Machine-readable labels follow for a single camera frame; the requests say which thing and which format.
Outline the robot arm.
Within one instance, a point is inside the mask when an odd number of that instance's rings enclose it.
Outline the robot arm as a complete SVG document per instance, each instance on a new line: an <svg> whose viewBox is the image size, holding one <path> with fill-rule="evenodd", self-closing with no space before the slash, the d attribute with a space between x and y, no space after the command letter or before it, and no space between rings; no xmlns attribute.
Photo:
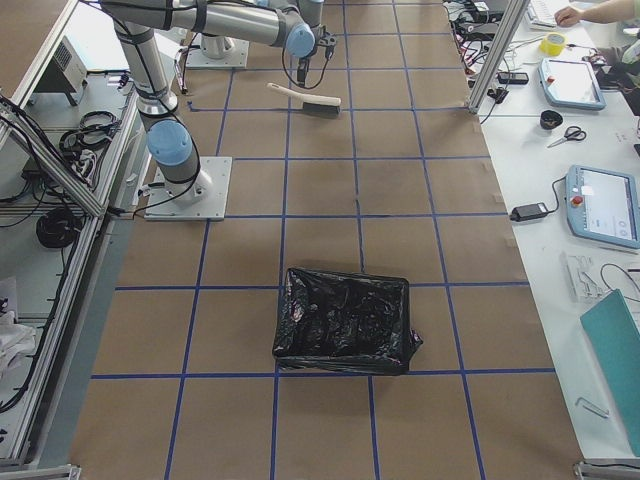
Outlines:
<svg viewBox="0 0 640 480"><path fill-rule="evenodd" d="M201 163L178 115L178 101L160 59L155 33L183 29L202 55L222 60L236 41L276 47L306 63L332 41L322 1L100 1L113 21L129 66L147 146L172 195L199 185Z"/></svg>

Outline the person forearm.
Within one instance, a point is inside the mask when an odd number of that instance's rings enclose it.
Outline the person forearm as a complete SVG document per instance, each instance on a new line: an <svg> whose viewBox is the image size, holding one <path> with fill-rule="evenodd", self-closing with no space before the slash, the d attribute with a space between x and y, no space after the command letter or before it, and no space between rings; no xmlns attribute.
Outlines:
<svg viewBox="0 0 640 480"><path fill-rule="evenodd" d="M580 14L580 19L592 23L608 24L637 18L639 9L634 0L609 0L594 5Z"/></svg>

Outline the person hand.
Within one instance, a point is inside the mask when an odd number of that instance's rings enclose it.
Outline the person hand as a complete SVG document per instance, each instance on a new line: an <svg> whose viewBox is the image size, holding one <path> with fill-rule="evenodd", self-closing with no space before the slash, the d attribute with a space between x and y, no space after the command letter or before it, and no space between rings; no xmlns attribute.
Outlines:
<svg viewBox="0 0 640 480"><path fill-rule="evenodd" d="M582 19L583 12L572 6L559 9L554 14L556 25L561 28L569 28L578 24Z"/></svg>

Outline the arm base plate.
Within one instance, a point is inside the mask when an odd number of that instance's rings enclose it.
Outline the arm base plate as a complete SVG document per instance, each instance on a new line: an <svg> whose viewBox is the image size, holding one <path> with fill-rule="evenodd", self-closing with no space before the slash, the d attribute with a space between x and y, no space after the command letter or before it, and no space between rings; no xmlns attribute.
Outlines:
<svg viewBox="0 0 640 480"><path fill-rule="evenodd" d="M187 69L245 69L249 42L225 36L198 37L191 45Z"/></svg>
<svg viewBox="0 0 640 480"><path fill-rule="evenodd" d="M144 218L153 221L222 221L225 218L233 160L231 157L202 156L200 172L190 185L166 183L159 167L154 181L161 186L150 190Z"/></svg>

